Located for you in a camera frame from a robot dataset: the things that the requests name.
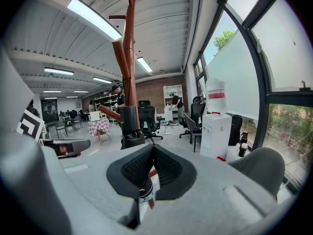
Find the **white metal shelving unit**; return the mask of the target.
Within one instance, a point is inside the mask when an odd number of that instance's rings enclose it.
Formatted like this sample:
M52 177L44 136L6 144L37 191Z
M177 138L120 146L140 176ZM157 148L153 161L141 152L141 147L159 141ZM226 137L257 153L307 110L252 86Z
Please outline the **white metal shelving unit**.
M107 94L99 98L95 98L94 102L96 110L100 105L103 105L112 111L116 111L115 104L117 103L117 94Z

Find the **black backpack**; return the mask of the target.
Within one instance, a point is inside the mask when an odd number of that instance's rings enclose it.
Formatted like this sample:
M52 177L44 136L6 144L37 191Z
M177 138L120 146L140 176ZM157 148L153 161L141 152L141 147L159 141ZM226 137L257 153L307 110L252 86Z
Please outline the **black backpack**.
M229 136L229 146L235 146L240 140L241 127L243 123L243 117L241 115L233 115Z

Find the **checkered cloth table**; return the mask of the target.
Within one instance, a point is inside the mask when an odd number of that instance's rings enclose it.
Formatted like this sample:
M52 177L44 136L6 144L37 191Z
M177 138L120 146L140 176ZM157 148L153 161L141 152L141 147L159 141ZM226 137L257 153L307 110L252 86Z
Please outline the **checkered cloth table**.
M111 124L107 118L102 118L98 121L88 122L89 135L95 139L99 139L101 135L110 135Z

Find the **black window frame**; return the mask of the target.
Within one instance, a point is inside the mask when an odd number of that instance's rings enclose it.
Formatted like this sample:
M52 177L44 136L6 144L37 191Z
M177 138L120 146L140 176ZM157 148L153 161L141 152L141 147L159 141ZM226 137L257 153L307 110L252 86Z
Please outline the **black window frame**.
M210 25L208 34L204 40L203 46L199 51L196 61L201 59L204 62L204 50L211 40L213 33L220 21L223 12L226 12L231 20L235 23L237 29L240 31L244 41L249 49L252 61L254 63L258 88L259 88L259 123L254 139L253 151L263 145L266 129L269 121L269 105L270 104L283 104L294 105L301 107L313 108L313 91L300 90L300 91L286 91L286 92L273 92L272 85L270 84L271 78L269 75L269 64L267 58L262 51L261 44L252 32L252 28L261 20L266 12L273 6L277 0L257 0L248 16L242 20L238 13L227 3L227 0L217 0L217 10L214 15L213 21Z

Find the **grey chair with black legs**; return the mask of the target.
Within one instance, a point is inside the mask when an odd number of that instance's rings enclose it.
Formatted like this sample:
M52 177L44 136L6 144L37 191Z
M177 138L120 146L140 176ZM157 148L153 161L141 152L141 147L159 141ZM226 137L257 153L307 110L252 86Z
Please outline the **grey chair with black legs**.
M228 164L277 197L285 174L285 163L279 152L260 147Z

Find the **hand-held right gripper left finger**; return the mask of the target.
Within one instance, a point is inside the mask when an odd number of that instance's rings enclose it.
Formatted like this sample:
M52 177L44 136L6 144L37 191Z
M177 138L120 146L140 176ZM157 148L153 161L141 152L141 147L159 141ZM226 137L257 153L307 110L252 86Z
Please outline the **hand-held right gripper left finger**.
M69 216L72 235L154 235L154 221L140 222L139 189L122 174L147 176L143 167L151 144L106 154L60 160L60 199Z

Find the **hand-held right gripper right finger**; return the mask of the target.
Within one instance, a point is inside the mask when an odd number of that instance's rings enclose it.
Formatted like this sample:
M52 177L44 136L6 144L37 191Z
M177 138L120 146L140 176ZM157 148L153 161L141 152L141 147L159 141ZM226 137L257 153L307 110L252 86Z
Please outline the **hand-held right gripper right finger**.
M154 235L266 235L292 205L292 200L278 204L227 162L177 148L170 151L191 162L197 177L182 197L157 201L145 216L154 221Z

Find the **black office chair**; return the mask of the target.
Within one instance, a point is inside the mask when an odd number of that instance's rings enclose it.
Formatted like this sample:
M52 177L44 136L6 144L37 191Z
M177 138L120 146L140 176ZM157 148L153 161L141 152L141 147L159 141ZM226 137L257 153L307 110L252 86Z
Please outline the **black office chair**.
M190 118L195 122L196 127L195 130L200 132L202 128L202 123L200 123L200 119L202 121L202 115L205 109L205 102L202 96L196 96L193 98L193 102L191 104L191 113ZM179 117L179 124L182 125L184 128L187 128L187 121L185 117ZM184 133L179 135L179 138L184 135L190 136L190 144L192 144L192 135L190 130L186 130Z
M157 135L160 129L161 117L157 117L156 108L151 105L149 100L140 100L138 102L138 114L140 122L140 130L143 133L145 140L150 139L154 143L153 138L161 138Z

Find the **wooden stool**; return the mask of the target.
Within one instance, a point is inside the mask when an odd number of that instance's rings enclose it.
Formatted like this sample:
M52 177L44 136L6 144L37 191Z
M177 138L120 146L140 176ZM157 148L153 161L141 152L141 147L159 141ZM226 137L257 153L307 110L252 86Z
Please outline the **wooden stool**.
M104 130L104 129L98 129L96 132L96 137L99 140L100 144L102 145L104 140L110 140L111 139L111 133L110 130Z

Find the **grey task chair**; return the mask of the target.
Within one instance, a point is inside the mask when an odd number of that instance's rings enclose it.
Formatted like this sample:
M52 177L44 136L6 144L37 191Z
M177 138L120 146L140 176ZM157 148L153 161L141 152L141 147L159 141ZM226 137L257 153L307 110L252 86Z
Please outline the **grey task chair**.
M194 144L193 152L196 152L197 138L202 137L202 130L196 125L196 123L187 115L184 114L187 123L188 130L190 131L190 144Z

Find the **white water dispenser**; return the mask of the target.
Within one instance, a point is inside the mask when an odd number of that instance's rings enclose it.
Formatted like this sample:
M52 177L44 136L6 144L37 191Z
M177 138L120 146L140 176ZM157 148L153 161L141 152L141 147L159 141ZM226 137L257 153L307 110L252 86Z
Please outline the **white water dispenser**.
M232 117L226 114L202 116L200 154L211 158L225 158L230 137Z

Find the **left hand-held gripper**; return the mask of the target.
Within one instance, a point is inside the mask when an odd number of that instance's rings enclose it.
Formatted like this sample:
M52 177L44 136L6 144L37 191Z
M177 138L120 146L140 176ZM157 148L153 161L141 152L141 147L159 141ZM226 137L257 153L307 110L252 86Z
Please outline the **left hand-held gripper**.
M78 157L90 148L90 140L53 140L45 122L28 110L18 124L17 132L32 137L37 143L52 148L59 159Z

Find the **white bookshelf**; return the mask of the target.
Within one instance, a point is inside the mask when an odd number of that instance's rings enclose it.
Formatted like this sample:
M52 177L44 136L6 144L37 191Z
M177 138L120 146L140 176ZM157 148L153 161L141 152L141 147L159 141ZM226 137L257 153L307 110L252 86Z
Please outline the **white bookshelf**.
M163 87L163 95L164 95L164 118L166 121L174 121L178 120L178 109L176 107L170 106L172 104L172 98L170 97L170 93L177 95L181 98L183 102L183 93L182 93L182 85L173 85L173 86L164 86Z

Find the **brown wooden coat rack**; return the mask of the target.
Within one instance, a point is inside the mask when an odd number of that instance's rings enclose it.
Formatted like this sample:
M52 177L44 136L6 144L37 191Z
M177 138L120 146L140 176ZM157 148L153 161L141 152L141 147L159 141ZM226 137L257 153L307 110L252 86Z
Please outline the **brown wooden coat rack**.
M99 110L119 121L122 129L122 148L131 148L145 143L143 133L140 130L140 121L137 108L137 95L134 74L134 11L137 0L128 0L128 8L125 15L112 15L111 20L125 20L125 29L122 40L112 43L113 50L119 64L125 92L125 105L120 113L100 106ZM154 184L149 176L151 167L144 163L138 166L135 163L138 157L132 159L129 164L111 164L107 170L107 179L115 191L136 201L147 202L150 208L154 207Z

